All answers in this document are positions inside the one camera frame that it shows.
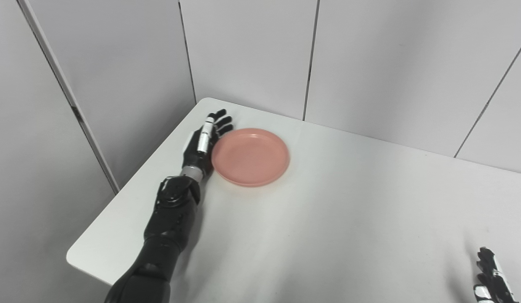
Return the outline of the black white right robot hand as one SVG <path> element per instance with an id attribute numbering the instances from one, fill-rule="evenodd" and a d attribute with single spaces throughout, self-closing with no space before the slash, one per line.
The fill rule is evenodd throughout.
<path id="1" fill-rule="evenodd" d="M 514 293 L 493 251 L 483 246 L 477 252 L 476 262 L 481 270 L 477 274 L 479 284 L 473 287 L 478 303 L 517 303 Z"/>

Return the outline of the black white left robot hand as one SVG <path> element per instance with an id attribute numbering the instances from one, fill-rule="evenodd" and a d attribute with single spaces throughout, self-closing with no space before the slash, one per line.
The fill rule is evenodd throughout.
<path id="1" fill-rule="evenodd" d="M 181 175 L 200 182 L 214 169 L 212 152 L 214 146 L 227 133 L 234 129 L 232 117 L 226 109 L 210 113 L 201 127 L 192 136 L 183 152 Z"/>

